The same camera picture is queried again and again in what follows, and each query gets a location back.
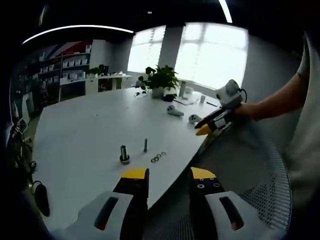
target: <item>ceiling light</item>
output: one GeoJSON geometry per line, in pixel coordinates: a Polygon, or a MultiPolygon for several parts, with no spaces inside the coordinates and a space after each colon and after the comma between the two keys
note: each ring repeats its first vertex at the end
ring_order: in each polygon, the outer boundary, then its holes
{"type": "Polygon", "coordinates": [[[43,34],[47,34],[53,31],[57,31],[57,30],[61,30],[61,29],[71,29],[71,28],[100,28],[100,29],[112,29],[112,30],[118,30],[118,31],[122,31],[122,32],[127,32],[130,34],[133,34],[134,31],[131,30],[127,30],[127,29],[123,29],[123,28],[119,28],[119,27],[114,27],[114,26],[101,26],[101,25],[71,25],[71,26],[61,26],[61,27],[56,27],[50,30],[46,30],[43,32],[40,32],[32,37],[29,37],[27,40],[25,40],[22,44],[25,44],[26,42],[30,41],[31,39],[34,39],[36,37],[39,37],[43,34]]]}
{"type": "Polygon", "coordinates": [[[222,10],[223,10],[223,13],[224,13],[226,21],[228,23],[232,24],[231,15],[230,15],[229,8],[228,8],[228,5],[226,3],[226,0],[219,0],[219,3],[221,5],[221,7],[222,7],[222,10]]]}

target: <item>white cabinet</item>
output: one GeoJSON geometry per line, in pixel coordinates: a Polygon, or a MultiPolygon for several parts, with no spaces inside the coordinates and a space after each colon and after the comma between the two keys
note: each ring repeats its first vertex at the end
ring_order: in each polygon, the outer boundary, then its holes
{"type": "Polygon", "coordinates": [[[87,78],[85,80],[85,95],[98,93],[98,78],[87,78]]]}

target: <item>black ceiling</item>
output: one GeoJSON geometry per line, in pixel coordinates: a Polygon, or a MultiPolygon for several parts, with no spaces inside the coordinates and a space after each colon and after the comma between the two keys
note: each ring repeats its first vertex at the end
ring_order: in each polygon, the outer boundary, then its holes
{"type": "MultiPolygon", "coordinates": [[[[295,8],[281,5],[281,0],[226,0],[233,25],[246,28],[251,35],[275,43],[283,48],[301,51],[302,27],[295,22],[295,8]]],[[[13,48],[13,60],[44,46],[90,39],[119,42],[131,35],[107,29],[74,28],[54,31],[21,43],[48,29],[68,25],[104,25],[138,32],[161,25],[181,26],[186,22],[226,23],[218,0],[55,0],[29,1],[12,6],[14,21],[7,39],[13,48]],[[42,25],[41,12],[46,6],[42,25]]]]}

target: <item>sleeve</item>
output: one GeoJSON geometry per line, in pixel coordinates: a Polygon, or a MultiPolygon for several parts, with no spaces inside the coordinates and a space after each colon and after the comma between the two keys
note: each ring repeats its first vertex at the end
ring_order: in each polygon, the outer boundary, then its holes
{"type": "Polygon", "coordinates": [[[308,41],[305,38],[304,39],[304,47],[303,47],[303,55],[301,59],[300,66],[298,68],[297,73],[299,74],[299,77],[304,82],[309,82],[309,76],[310,76],[310,53],[309,53],[309,46],[308,41]]]}

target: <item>white pot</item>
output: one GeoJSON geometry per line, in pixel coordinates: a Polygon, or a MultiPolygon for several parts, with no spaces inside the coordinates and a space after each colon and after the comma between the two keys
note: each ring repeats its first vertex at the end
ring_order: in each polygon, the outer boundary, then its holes
{"type": "Polygon", "coordinates": [[[157,88],[152,89],[151,96],[153,99],[161,99],[164,96],[164,88],[157,87],[157,88]]]}

